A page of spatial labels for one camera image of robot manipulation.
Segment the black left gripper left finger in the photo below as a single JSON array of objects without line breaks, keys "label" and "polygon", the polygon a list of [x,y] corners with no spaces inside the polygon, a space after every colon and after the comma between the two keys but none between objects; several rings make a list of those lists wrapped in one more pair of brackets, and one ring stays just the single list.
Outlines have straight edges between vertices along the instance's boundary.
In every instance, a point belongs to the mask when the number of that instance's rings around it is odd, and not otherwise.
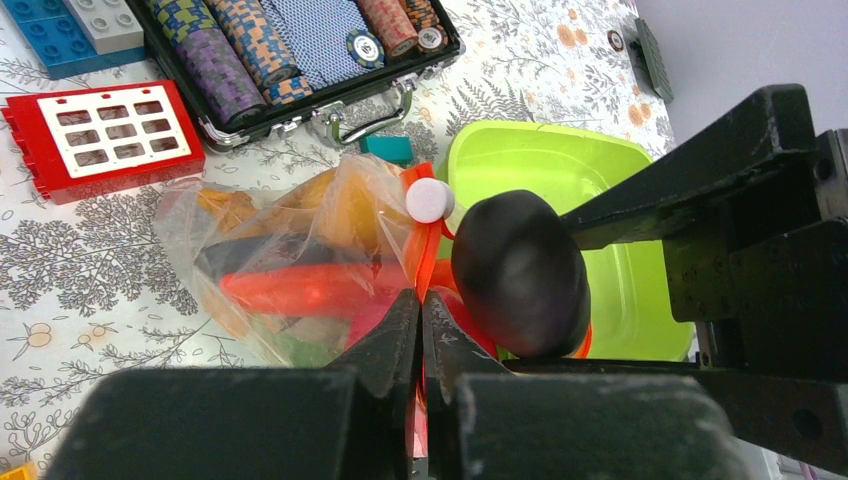
[{"label": "black left gripper left finger", "polygon": [[322,368],[131,369],[74,417],[49,479],[407,479],[420,302]]}]

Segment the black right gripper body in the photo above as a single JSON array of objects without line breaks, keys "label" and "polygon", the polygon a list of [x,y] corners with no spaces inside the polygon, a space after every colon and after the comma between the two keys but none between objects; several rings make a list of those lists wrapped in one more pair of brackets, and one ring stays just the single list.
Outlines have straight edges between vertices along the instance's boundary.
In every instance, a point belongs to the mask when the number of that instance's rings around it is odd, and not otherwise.
[{"label": "black right gripper body", "polygon": [[672,313],[713,368],[847,379],[847,133],[663,243]]}]

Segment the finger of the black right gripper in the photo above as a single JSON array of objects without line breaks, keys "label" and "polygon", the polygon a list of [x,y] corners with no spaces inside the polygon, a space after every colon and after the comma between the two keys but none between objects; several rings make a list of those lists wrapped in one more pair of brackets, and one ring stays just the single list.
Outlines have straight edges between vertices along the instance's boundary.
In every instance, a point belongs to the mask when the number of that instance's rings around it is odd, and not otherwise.
[{"label": "finger of the black right gripper", "polygon": [[775,177],[814,145],[804,87],[767,85],[561,220],[583,250],[669,238],[723,201]]},{"label": "finger of the black right gripper", "polygon": [[514,359],[528,374],[664,374],[698,381],[725,411],[736,436],[825,470],[847,472],[847,384],[702,369],[694,363],[606,359]]}]

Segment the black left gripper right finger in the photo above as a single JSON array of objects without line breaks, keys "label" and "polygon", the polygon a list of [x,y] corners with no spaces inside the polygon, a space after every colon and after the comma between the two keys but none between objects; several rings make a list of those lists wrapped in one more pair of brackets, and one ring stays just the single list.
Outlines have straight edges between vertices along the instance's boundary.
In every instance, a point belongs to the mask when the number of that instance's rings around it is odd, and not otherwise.
[{"label": "black left gripper right finger", "polygon": [[724,411],[693,379],[516,374],[422,305],[435,479],[745,479]]}]

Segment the orange toy carrot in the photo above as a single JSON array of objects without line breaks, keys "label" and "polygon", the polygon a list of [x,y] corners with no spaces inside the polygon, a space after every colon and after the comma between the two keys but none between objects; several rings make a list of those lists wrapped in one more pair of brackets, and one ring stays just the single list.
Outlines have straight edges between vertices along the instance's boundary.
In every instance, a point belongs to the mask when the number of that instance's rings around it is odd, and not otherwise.
[{"label": "orange toy carrot", "polygon": [[254,313],[350,317],[411,283],[398,264],[336,263],[231,273],[218,286],[227,299]]}]

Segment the purple toy eggplant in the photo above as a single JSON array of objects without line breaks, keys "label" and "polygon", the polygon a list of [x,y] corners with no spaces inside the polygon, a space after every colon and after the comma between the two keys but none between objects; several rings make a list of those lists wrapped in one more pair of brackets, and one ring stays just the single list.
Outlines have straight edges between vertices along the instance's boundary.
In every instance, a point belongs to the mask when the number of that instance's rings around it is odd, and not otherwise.
[{"label": "purple toy eggplant", "polygon": [[556,211],[528,190],[475,203],[455,234],[452,272],[472,320],[522,358],[575,353],[589,332],[584,257]]}]

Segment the clear zip top bag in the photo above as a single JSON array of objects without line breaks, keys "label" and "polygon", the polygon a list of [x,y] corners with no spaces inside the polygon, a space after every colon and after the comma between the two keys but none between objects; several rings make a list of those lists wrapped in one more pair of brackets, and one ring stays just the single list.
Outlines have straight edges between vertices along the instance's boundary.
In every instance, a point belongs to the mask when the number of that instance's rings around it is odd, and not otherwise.
[{"label": "clear zip top bag", "polygon": [[[283,192],[179,181],[166,189],[153,227],[198,303],[273,362],[330,363],[375,328],[408,289],[418,299],[438,293],[456,324],[490,356],[516,356],[472,320],[453,276],[455,234],[472,206],[462,206],[428,163],[405,169],[353,155]],[[231,273],[336,263],[398,264],[411,286],[350,317],[254,313],[227,299],[218,286]]]}]

